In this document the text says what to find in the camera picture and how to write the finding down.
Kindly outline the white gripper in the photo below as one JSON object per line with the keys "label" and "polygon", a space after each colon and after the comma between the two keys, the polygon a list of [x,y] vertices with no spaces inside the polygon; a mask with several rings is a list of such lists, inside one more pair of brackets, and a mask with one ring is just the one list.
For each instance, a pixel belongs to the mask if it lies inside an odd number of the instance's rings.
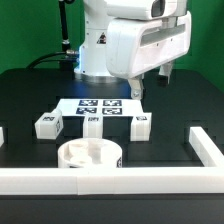
{"label": "white gripper", "polygon": [[179,17],[174,27],[164,28],[164,25],[162,19],[113,19],[108,26],[106,67],[111,75],[129,79],[131,98],[134,100],[143,97],[143,80],[138,75],[160,66],[159,81],[168,84],[173,69],[173,64],[168,62],[189,50],[190,12]]}

